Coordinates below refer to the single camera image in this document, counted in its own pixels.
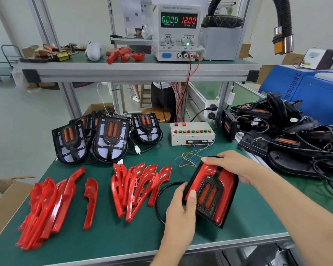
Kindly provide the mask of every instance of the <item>digital display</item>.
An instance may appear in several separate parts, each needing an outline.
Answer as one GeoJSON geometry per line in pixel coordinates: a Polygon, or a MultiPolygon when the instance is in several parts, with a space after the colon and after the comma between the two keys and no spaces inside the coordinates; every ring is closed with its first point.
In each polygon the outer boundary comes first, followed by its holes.
{"type": "Polygon", "coordinates": [[[197,26],[197,14],[162,12],[160,16],[162,28],[196,29],[197,26]]]}

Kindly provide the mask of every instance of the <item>blue machine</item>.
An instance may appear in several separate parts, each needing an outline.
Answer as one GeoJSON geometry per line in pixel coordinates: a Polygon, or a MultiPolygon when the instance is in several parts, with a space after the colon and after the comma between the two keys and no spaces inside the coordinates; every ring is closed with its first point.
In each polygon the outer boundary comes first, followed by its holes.
{"type": "Polygon", "coordinates": [[[287,101],[303,100],[300,110],[318,120],[322,125],[333,125],[333,82],[315,77],[318,73],[298,69],[292,65],[276,65],[261,85],[259,92],[281,93],[287,101]]]}

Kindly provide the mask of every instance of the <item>grey floor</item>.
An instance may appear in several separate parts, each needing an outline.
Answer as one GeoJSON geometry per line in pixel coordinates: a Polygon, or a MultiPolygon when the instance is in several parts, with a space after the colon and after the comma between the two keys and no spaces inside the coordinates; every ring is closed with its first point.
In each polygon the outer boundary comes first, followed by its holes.
{"type": "MultiPolygon", "coordinates": [[[[59,90],[33,91],[15,88],[13,80],[0,83],[0,177],[33,175],[25,180],[35,183],[55,158],[51,130],[69,122],[59,90]]],[[[96,84],[75,89],[81,111],[91,103],[101,103],[96,84]]],[[[99,85],[104,102],[112,102],[107,86],[99,85]]],[[[139,103],[124,90],[126,108],[140,111],[139,103]]]]}

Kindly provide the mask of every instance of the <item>blue power button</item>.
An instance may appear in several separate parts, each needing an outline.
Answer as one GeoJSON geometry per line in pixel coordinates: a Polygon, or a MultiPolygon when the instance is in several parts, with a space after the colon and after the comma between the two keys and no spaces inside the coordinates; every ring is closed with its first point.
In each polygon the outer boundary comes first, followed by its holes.
{"type": "Polygon", "coordinates": [[[162,58],[171,58],[171,53],[163,53],[162,58]]]}

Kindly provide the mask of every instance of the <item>orange wire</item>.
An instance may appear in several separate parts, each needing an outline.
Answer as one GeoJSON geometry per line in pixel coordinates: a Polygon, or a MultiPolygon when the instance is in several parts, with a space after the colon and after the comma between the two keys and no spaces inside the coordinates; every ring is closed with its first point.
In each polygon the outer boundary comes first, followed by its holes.
{"type": "Polygon", "coordinates": [[[182,98],[184,97],[184,94],[185,94],[185,92],[186,92],[186,88],[187,88],[187,85],[188,85],[188,83],[189,83],[189,79],[190,79],[190,77],[191,77],[193,74],[195,74],[196,70],[198,69],[198,67],[199,67],[199,65],[200,65],[200,59],[199,59],[199,58],[197,58],[197,59],[198,59],[199,62],[198,62],[198,64],[197,64],[197,67],[196,67],[195,71],[194,71],[190,76],[187,77],[184,92],[182,93],[182,96],[181,96],[181,98],[180,98],[180,101],[179,101],[179,103],[178,103],[178,106],[176,107],[176,113],[178,113],[178,109],[179,109],[180,103],[181,103],[181,101],[182,101],[182,98]]]}

